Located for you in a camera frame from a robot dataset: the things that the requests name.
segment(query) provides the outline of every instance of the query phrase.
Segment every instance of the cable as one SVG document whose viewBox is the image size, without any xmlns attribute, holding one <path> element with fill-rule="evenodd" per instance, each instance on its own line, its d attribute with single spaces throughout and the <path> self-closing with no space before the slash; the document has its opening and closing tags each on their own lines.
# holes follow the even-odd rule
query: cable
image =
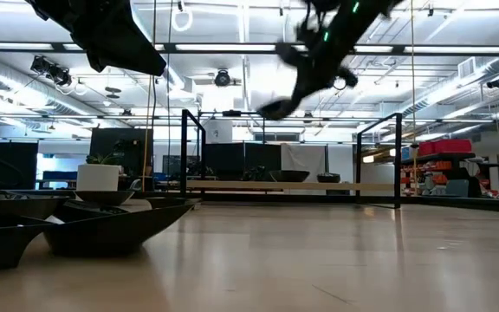
<svg viewBox="0 0 499 312">
<path fill-rule="evenodd" d="M 413 145 L 417 145 L 417 122 L 416 122 L 416 99 L 417 93 L 415 92 L 415 14 L 413 13 L 413 0 L 411 2 L 411 13 L 412 13 L 412 98 L 413 98 Z M 417 188 L 417 151 L 413 153 L 413 178 L 415 180 L 415 195 L 418 195 Z"/>
<path fill-rule="evenodd" d="M 169 39 L 168 42 L 171 41 L 171 36 L 172 36 L 172 0 L 171 0 L 171 13 L 169 15 Z M 169 53 L 166 56 L 166 63 L 171 65 L 171 54 Z M 171 90 L 171 76 L 167 73 L 166 76 L 166 119 L 167 119 L 167 126 L 168 126 L 168 133 L 169 133 L 169 138 L 168 138 L 168 149 L 167 149 L 167 155 L 169 158 L 171 157 L 171 95 L 169 94 Z M 166 171 L 167 173 L 171 174 L 171 161 L 167 162 L 166 164 Z M 169 192 L 171 188 L 171 180 L 167 179 L 166 180 L 166 192 Z"/>
<path fill-rule="evenodd" d="M 152 24 L 152 45 L 155 47 L 155 28 L 157 27 L 157 0 L 153 0 L 153 24 Z M 150 92 L 147 94 L 147 113 L 146 113 L 146 142 L 144 144 L 144 164 L 142 166 L 142 191 L 146 191 L 146 167 L 147 167 L 147 146 L 149 145 L 149 139 L 148 139 L 148 134 L 149 134 L 149 107 L 150 107 L 150 101 L 151 101 L 151 89 L 153 88 L 153 114 L 152 114 L 152 134 L 153 134 L 153 116 L 155 115 L 155 106 L 157 105 L 157 96 L 155 92 L 155 82 L 154 82 L 155 77 L 150 76 L 149 77 L 149 88 Z"/>
</svg>

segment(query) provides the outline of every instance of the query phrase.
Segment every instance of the floor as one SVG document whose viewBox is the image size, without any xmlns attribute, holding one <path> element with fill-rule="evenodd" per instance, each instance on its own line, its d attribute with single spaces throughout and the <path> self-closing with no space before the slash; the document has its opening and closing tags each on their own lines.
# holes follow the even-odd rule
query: floor
<svg viewBox="0 0 499 312">
<path fill-rule="evenodd" d="M 499 312 L 499 213 L 204 205 L 126 259 L 0 271 L 0 311 Z"/>
</svg>

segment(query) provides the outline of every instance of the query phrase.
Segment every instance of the ceiling pipe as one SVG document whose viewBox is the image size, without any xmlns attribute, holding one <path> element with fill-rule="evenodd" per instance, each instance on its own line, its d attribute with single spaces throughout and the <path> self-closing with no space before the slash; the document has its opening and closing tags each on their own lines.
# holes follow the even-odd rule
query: ceiling pipe
<svg viewBox="0 0 499 312">
<path fill-rule="evenodd" d="M 461 94 L 478 83 L 493 80 L 499 75 L 499 57 L 488 63 L 477 64 L 473 75 L 472 78 L 460 79 L 458 73 L 454 73 L 449 78 L 425 89 L 423 93 L 417 96 L 415 105 L 413 105 L 412 98 L 402 103 L 397 113 L 402 113 L 406 117 L 413 114 L 413 110 L 418 112 L 426 107 Z"/>
<path fill-rule="evenodd" d="M 82 103 L 70 96 L 61 94 L 55 91 L 55 86 L 48 86 L 43 82 L 38 81 L 36 78 L 31 78 L 26 74 L 19 72 L 16 69 L 8 65 L 4 65 L 0 62 L 0 84 L 7 86 L 7 90 L 17 89 L 18 92 L 23 92 L 24 90 L 29 90 L 30 92 L 35 92 L 39 95 L 40 99 L 37 101 L 45 101 L 45 105 L 52 105 L 57 107 L 62 105 L 72 111 L 75 114 L 85 114 L 85 115 L 101 115 L 103 112 L 97 110 L 89 105 Z M 130 127 L 128 124 L 117 120 L 108 120 L 109 126 L 111 127 Z"/>
</svg>

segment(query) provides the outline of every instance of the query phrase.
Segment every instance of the white curtain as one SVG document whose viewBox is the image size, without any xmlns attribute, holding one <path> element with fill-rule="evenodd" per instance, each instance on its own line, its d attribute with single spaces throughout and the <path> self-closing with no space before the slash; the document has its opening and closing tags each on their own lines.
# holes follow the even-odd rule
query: white curtain
<svg viewBox="0 0 499 312">
<path fill-rule="evenodd" d="M 317 182 L 317 174 L 325 172 L 324 146 L 281 145 L 282 170 L 298 170 L 309 172 L 304 182 Z M 286 190 L 287 194 L 327 195 L 326 191 L 316 190 Z"/>
</svg>

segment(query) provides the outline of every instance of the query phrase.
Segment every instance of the wooden plank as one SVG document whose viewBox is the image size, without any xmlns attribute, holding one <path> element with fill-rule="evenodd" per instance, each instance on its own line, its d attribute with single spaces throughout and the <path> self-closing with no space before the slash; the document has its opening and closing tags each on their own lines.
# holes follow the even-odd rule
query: wooden plank
<svg viewBox="0 0 499 312">
<path fill-rule="evenodd" d="M 353 183 L 291 183 L 291 182 L 242 182 L 242 181 L 187 181 L 188 188 L 237 189 L 237 190 L 336 190 L 336 191 L 393 191 L 392 184 Z"/>
</svg>

